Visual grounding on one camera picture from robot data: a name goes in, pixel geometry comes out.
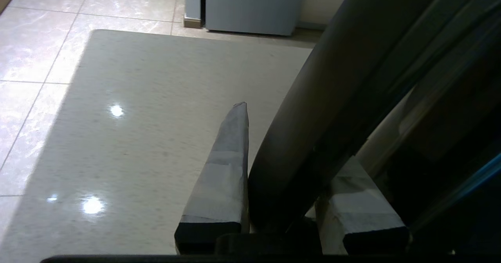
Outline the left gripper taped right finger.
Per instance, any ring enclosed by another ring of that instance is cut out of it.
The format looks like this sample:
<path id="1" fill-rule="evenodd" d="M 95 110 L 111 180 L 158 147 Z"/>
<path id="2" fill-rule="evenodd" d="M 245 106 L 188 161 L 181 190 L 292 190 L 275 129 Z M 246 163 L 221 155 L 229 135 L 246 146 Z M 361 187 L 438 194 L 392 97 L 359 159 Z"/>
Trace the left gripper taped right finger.
<path id="1" fill-rule="evenodd" d="M 324 255 L 404 254 L 409 230 L 352 156 L 315 203 Z"/>

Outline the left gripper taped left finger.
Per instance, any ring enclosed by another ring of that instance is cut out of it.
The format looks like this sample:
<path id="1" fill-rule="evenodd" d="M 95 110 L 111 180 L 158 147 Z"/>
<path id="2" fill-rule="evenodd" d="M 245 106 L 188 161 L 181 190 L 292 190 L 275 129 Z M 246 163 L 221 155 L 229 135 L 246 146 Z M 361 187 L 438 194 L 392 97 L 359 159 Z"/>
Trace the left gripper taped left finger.
<path id="1" fill-rule="evenodd" d="M 217 240 L 247 227 L 249 164 L 247 103 L 222 121 L 174 233 L 177 252 L 213 254 Z"/>

